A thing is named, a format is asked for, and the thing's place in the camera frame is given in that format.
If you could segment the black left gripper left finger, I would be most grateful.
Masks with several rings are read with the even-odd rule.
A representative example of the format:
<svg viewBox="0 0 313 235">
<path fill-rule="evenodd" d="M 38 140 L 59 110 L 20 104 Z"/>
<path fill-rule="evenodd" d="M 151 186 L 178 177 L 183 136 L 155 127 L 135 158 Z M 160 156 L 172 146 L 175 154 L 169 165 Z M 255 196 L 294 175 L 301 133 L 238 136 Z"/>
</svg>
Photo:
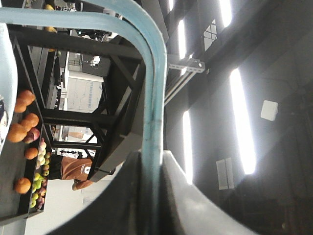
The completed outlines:
<svg viewBox="0 0 313 235">
<path fill-rule="evenodd" d="M 107 188 L 51 235 L 151 235 L 152 188 L 140 152 L 132 152 Z"/>
</svg>

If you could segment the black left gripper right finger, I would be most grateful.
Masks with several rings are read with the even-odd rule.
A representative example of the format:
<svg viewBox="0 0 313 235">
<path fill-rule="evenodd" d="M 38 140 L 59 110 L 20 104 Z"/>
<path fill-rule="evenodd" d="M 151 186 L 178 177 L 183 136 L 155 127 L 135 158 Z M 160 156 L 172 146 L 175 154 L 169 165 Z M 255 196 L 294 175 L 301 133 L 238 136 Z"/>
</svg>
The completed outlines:
<svg viewBox="0 0 313 235">
<path fill-rule="evenodd" d="M 187 183 L 185 173 L 169 150 L 165 150 L 162 157 L 159 208 L 162 235 L 255 233 L 227 215 L 195 185 Z"/>
</svg>

